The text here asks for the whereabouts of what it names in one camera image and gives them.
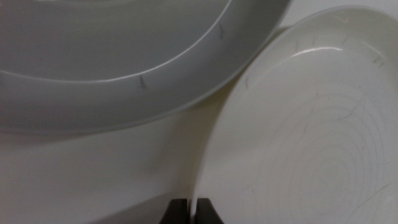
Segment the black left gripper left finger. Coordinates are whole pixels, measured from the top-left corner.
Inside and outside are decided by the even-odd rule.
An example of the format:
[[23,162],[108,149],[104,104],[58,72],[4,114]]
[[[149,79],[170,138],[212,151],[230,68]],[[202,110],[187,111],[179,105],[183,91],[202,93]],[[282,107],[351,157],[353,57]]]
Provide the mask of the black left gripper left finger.
[[159,224],[189,224],[189,206],[185,198],[172,199]]

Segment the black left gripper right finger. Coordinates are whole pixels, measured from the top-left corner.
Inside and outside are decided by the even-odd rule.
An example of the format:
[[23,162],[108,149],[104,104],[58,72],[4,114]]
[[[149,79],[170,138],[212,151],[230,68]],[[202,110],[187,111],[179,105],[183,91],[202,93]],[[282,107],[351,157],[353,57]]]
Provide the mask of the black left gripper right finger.
[[199,198],[195,213],[195,224],[224,224],[208,198]]

